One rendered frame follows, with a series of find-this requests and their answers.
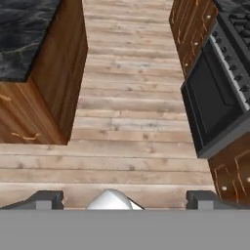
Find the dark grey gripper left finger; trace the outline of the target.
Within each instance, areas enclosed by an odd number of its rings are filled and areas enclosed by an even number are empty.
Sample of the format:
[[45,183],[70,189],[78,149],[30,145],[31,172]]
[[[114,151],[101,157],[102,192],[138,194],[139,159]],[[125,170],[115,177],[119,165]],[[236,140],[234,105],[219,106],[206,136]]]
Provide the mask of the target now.
[[1,210],[62,210],[62,190],[38,190],[28,199],[1,207]]

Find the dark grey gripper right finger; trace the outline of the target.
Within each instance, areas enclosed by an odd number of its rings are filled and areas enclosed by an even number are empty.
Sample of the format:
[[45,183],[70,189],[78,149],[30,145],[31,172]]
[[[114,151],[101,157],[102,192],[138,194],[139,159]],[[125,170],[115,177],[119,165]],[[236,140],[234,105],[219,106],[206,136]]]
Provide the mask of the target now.
[[224,201],[211,190],[188,190],[186,199],[186,208],[192,210],[250,210],[250,205]]

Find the dark wooden door cabinet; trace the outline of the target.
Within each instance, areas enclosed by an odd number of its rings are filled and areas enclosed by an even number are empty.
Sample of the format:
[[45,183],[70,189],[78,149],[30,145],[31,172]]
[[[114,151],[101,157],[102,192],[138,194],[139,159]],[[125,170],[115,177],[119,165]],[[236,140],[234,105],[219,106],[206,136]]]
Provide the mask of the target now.
[[209,160],[216,193],[225,201],[250,205],[250,132],[226,146]]

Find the wooden island cabinet, black top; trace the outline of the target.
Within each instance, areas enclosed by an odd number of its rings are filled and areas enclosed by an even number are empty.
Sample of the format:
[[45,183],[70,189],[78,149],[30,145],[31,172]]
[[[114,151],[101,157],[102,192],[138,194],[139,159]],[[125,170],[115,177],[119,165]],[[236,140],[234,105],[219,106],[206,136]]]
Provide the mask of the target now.
[[82,0],[0,0],[0,144],[68,143],[87,54]]

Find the dark wooden drawer cabinet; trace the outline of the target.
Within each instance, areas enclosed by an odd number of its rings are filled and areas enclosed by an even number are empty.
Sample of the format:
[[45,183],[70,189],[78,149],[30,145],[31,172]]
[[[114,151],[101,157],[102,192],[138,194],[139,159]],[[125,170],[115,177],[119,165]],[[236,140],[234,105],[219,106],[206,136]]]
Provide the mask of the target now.
[[169,24],[184,77],[194,66],[217,15],[218,8],[213,0],[174,0]]

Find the white rounded object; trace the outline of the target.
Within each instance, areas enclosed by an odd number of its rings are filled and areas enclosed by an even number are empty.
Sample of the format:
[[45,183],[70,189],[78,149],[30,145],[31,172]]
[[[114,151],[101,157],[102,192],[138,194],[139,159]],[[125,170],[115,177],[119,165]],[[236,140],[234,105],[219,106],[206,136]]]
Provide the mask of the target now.
[[108,188],[102,191],[94,200],[92,200],[87,210],[143,210],[143,207],[138,205],[123,192]]

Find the black oven door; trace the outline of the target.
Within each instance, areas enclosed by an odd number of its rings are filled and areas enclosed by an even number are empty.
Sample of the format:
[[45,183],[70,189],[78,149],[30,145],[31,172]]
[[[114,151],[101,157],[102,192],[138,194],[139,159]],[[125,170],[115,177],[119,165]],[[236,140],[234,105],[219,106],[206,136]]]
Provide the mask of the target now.
[[210,41],[181,88],[187,120],[201,157],[243,114],[243,109]]

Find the black oven with hob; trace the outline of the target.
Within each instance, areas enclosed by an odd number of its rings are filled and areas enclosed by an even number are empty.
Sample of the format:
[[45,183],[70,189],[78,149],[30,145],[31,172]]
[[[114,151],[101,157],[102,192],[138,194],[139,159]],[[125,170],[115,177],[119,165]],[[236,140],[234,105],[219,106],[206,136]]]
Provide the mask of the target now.
[[250,132],[250,0],[214,2],[219,13],[181,87],[199,158]]

